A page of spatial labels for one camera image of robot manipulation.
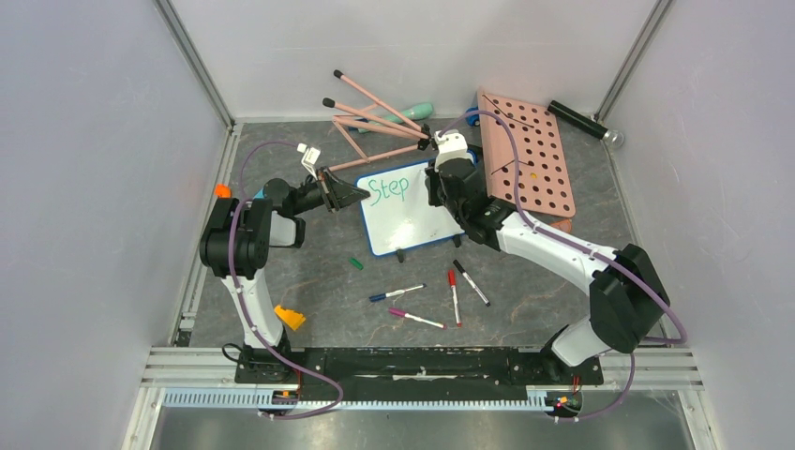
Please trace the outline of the blue framed whiteboard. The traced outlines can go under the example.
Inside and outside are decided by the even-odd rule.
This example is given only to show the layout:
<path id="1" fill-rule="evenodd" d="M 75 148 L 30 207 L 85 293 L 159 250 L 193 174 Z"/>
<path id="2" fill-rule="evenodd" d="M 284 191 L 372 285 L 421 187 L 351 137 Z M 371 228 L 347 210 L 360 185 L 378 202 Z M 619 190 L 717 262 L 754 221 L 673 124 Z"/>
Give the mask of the blue framed whiteboard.
<path id="1" fill-rule="evenodd" d="M 368 246 L 376 257 L 418 248 L 464 234 L 442 206 L 428 203 L 421 160 L 359 177 L 355 185 L 369 193 L 360 202 Z"/>

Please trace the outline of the green marker cap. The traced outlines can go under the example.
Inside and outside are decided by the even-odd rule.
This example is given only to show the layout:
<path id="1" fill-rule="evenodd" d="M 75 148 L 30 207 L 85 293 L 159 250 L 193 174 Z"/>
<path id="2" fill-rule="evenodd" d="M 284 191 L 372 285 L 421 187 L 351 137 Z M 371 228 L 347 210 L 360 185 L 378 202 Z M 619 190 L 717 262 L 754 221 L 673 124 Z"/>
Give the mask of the green marker cap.
<path id="1" fill-rule="evenodd" d="M 349 259 L 349 262 L 357 270 L 363 270 L 364 269 L 364 265 L 361 262 L 359 262 L 357 259 L 355 259 L 354 257 L 351 257 Z"/>

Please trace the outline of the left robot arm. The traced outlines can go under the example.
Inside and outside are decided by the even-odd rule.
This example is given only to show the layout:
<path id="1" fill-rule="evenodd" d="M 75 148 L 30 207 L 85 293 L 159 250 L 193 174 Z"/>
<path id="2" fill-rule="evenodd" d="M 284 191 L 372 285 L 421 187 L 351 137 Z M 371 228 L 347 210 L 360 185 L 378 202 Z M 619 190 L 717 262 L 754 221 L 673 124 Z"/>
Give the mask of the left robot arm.
<path id="1" fill-rule="evenodd" d="M 285 325 L 265 279 L 270 250 L 303 246 L 307 224 L 301 215 L 307 211 L 336 213 L 369 197 L 365 189 L 321 168 L 298 187 L 274 178 L 252 199 L 216 201 L 200 239 L 200 260 L 233 300 L 244 329 L 244 366 L 259 362 L 261 373 L 277 383 L 294 370 Z"/>

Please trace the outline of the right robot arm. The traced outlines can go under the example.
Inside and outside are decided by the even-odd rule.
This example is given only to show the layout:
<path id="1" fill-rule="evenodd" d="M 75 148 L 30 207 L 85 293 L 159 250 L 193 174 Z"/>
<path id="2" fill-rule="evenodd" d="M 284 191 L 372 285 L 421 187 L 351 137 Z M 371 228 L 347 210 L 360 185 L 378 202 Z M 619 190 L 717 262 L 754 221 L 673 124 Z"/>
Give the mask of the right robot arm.
<path id="1" fill-rule="evenodd" d="M 588 315 L 545 345 L 541 368 L 549 380 L 568 381 L 600 353 L 632 353 L 669 307 L 643 248 L 598 246 L 520 213 L 487 194 L 484 170 L 469 158 L 430 162 L 425 175 L 429 204 L 445 208 L 470 240 L 538 264 L 588 296 Z"/>

